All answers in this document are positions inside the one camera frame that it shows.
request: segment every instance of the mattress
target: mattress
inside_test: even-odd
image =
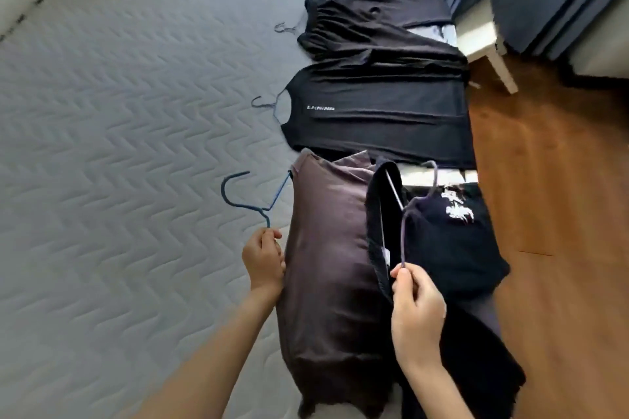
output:
[[[0,416],[128,415],[229,317],[263,223],[219,187],[249,170],[230,197],[267,204],[296,158],[251,100],[310,62],[274,32],[303,2],[43,0],[0,43]],[[271,212],[285,232],[292,197]],[[273,314],[225,417],[299,401]]]

